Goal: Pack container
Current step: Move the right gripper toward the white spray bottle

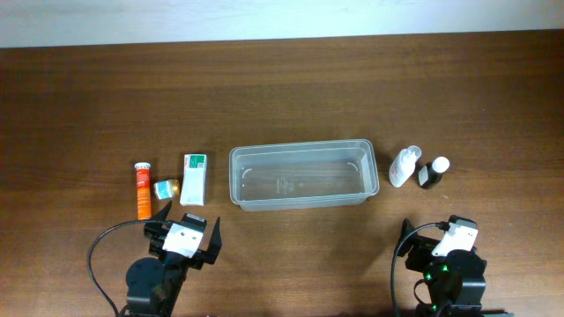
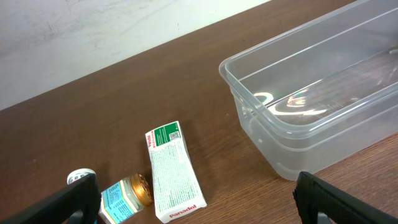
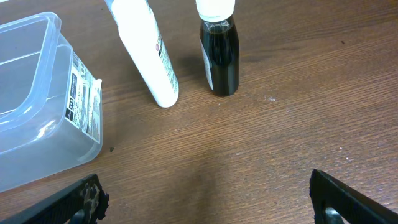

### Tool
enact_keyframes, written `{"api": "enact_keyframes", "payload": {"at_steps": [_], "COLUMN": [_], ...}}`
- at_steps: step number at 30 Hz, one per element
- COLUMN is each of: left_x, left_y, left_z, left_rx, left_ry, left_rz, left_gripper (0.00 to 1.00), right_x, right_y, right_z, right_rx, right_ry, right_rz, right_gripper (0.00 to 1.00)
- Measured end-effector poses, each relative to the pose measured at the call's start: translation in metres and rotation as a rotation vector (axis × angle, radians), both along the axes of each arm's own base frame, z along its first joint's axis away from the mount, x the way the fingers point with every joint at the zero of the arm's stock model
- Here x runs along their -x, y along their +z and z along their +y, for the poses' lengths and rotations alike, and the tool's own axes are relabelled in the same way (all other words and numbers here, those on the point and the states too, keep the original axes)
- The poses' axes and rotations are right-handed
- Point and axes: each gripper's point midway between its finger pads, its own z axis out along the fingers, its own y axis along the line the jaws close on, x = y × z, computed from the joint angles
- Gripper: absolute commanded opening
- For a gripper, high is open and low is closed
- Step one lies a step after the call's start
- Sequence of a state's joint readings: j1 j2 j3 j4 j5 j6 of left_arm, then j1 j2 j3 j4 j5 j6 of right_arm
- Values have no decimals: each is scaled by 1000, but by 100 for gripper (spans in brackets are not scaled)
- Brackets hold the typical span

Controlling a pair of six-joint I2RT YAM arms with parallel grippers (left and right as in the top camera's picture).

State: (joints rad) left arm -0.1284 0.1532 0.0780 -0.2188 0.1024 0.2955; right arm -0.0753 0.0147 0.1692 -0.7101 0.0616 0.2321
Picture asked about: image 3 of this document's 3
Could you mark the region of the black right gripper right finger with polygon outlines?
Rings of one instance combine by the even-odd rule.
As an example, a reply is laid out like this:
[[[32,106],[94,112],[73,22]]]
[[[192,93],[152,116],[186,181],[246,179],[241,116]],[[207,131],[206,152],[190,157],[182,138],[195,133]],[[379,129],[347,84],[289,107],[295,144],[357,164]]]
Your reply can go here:
[[[397,223],[397,214],[322,170],[312,171],[310,198],[315,224]]]

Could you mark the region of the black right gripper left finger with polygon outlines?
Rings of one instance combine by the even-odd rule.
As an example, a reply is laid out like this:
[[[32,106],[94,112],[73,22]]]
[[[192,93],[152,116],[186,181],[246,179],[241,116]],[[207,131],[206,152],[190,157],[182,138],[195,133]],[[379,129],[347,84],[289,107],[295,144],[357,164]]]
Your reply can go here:
[[[96,174],[65,187],[43,201],[1,221],[1,224],[95,224],[106,216],[107,194]]]

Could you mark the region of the dark bottle white cap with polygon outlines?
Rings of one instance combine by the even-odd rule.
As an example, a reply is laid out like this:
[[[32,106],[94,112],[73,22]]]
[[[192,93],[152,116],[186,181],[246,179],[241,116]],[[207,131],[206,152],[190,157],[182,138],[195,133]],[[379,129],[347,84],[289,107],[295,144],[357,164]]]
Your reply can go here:
[[[239,37],[233,18],[235,0],[196,0],[206,78],[218,96],[239,86]]]

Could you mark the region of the white spray bottle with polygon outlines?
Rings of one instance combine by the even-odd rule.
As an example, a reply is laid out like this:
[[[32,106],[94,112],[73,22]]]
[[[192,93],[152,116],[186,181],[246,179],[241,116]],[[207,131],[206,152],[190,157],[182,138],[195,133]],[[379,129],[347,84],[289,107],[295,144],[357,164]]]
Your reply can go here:
[[[120,39],[156,103],[173,106],[179,85],[169,55],[147,0],[105,0]]]

